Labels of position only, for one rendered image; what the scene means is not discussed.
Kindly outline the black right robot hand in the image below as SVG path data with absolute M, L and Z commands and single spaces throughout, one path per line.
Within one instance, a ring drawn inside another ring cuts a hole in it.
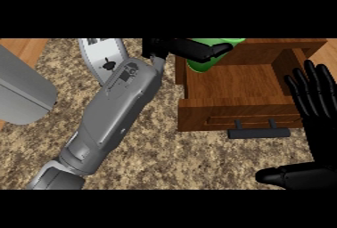
M 258 183 L 285 190 L 337 191 L 337 82 L 323 64 L 304 60 L 283 77 L 301 117 L 313 162 L 261 169 Z

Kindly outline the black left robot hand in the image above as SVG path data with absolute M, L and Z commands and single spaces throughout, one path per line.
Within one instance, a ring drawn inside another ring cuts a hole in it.
M 205 45 L 186 38 L 143 38 L 141 56 L 165 59 L 168 53 L 197 63 L 205 63 L 211 58 L 220 57 L 233 49 L 228 43 Z

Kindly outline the wooden drawer box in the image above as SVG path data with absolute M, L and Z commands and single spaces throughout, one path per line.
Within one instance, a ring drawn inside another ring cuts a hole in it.
M 215 65 L 194 72 L 181 57 L 174 57 L 175 83 L 184 86 L 186 99 L 249 98 L 286 96 L 283 76 L 299 66 L 296 61 L 277 57 L 271 63 Z

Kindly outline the wooden drawer front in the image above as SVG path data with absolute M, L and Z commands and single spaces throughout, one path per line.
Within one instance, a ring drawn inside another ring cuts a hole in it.
M 289 96 L 180 99 L 177 130 L 217 131 L 234 128 L 267 128 L 273 119 L 277 127 L 301 128 L 299 115 Z

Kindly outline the wooden cabinet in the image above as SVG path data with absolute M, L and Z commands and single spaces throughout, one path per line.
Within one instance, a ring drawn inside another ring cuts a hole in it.
M 326 42 L 325 38 L 248 38 L 223 56 L 218 65 L 270 65 L 282 94 L 288 95 L 282 77 L 294 68 L 302 68 L 304 60 Z

